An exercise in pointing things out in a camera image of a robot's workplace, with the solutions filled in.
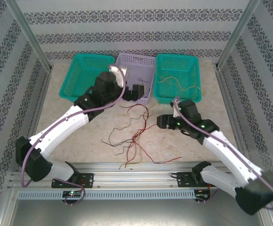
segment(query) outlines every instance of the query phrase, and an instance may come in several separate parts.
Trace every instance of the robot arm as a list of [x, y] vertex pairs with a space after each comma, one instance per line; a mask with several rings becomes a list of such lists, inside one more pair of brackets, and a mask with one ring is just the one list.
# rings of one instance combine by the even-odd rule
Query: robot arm
[[[121, 68], [124, 74], [127, 68]], [[32, 150], [25, 167], [25, 172], [33, 181], [42, 179], [62, 179], [76, 183], [79, 172], [68, 162], [50, 160], [49, 155], [66, 137], [81, 126], [87, 124], [104, 110], [83, 113], [84, 110], [104, 107], [118, 99], [123, 91], [124, 80], [117, 67], [110, 67], [109, 72], [102, 72], [95, 80], [94, 86], [78, 97], [74, 105], [58, 120], [40, 133], [16, 141], [16, 162], [22, 166], [29, 149], [38, 141]], [[132, 90], [126, 86], [123, 99], [137, 100], [144, 95], [144, 86], [133, 85]]]
[[[242, 160], [244, 160], [258, 175], [273, 187], [273, 173], [263, 172], [242, 155], [224, 136], [219, 127], [211, 120], [201, 119], [195, 103], [191, 100], [178, 104], [180, 113], [193, 125], [210, 134], [198, 131], [182, 119], [174, 108], [173, 115], [161, 115], [157, 118], [157, 125], [161, 129], [179, 129], [181, 133], [196, 139], [201, 145], [212, 151], [230, 170], [227, 174], [216, 169], [209, 162], [202, 162], [193, 168], [193, 178], [213, 184], [233, 196], [238, 205], [252, 215], [273, 200], [273, 192], [263, 184], [257, 176], [227, 147], [229, 146]], [[216, 137], [226, 143], [223, 145]]]

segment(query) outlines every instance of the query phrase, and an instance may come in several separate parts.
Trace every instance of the purple basket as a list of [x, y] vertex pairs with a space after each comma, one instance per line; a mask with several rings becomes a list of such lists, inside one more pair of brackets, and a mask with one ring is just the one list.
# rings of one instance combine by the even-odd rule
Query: purple basket
[[130, 88], [133, 84], [145, 86], [144, 96], [135, 101], [138, 104], [146, 105], [149, 101], [154, 80], [155, 59], [153, 56], [130, 53], [120, 53], [117, 57], [116, 65], [128, 68], [127, 85]]

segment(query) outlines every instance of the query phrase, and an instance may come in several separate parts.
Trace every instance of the beige floor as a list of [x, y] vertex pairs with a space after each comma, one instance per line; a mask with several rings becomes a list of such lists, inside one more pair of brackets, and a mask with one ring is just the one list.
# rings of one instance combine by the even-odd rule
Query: beige floor
[[[70, 64], [55, 64], [41, 113], [37, 132], [42, 131], [56, 119], [62, 116], [72, 105], [67, 99], [59, 97], [58, 93], [66, 76]], [[202, 118], [213, 120], [226, 137], [235, 144], [232, 129], [224, 107], [223, 99], [217, 79], [210, 61], [200, 62], [201, 86], [205, 93], [197, 104]], [[147, 106], [157, 103], [154, 97], [150, 98]], [[130, 118], [137, 118], [145, 111], [143, 107], [133, 108], [129, 113], [119, 105], [130, 106], [132, 103], [122, 101], [112, 108], [105, 110], [87, 125], [79, 128], [66, 138], [51, 154], [51, 157], [60, 161], [69, 162], [126, 162], [124, 154], [116, 155], [123, 151], [123, 146], [110, 147], [102, 140], [107, 141], [113, 128], [127, 126]], [[153, 114], [148, 120], [148, 126], [156, 124], [156, 117], [162, 114], [173, 113], [169, 105], [155, 105], [150, 109]], [[142, 119], [133, 120], [130, 127], [116, 130], [111, 137], [113, 144], [130, 139], [135, 132], [142, 128]], [[159, 129], [157, 126], [145, 131], [140, 138], [141, 146], [147, 151], [154, 161], [168, 161], [182, 157], [177, 161], [212, 161], [218, 158], [196, 140], [182, 135], [178, 130]], [[135, 149], [129, 151], [129, 159], [134, 155]], [[136, 161], [141, 160], [137, 150]], [[151, 161], [142, 152], [142, 162]]]

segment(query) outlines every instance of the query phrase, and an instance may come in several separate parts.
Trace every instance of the black mounting bracket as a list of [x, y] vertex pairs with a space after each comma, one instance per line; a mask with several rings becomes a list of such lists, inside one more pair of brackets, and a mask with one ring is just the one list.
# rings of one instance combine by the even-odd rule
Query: black mounting bracket
[[192, 172], [172, 173], [171, 177], [177, 179], [178, 187], [208, 187], [208, 184], [205, 182], [196, 182], [192, 175]]
[[209, 189], [206, 190], [194, 190], [195, 193], [195, 197], [197, 197], [198, 199], [195, 199], [195, 201], [200, 201], [202, 202], [203, 200], [209, 200], [209, 198], [211, 197], [211, 191]]
[[[79, 173], [78, 179], [75, 184], [81, 185], [84, 188], [92, 188], [94, 181], [93, 173]], [[51, 182], [52, 188], [78, 188], [77, 186], [62, 183], [58, 180], [53, 179]]]

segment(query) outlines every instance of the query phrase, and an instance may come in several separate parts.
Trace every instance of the turquoise basket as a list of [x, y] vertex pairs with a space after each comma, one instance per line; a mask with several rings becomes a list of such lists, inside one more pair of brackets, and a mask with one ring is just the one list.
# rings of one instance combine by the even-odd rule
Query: turquoise basket
[[160, 104], [169, 104], [174, 97], [199, 102], [201, 86], [197, 57], [158, 54], [156, 56], [154, 96]]
[[74, 102], [90, 86], [94, 85], [96, 77], [101, 72], [109, 71], [108, 65], [114, 62], [113, 56], [86, 53], [76, 54], [59, 92], [60, 97]]

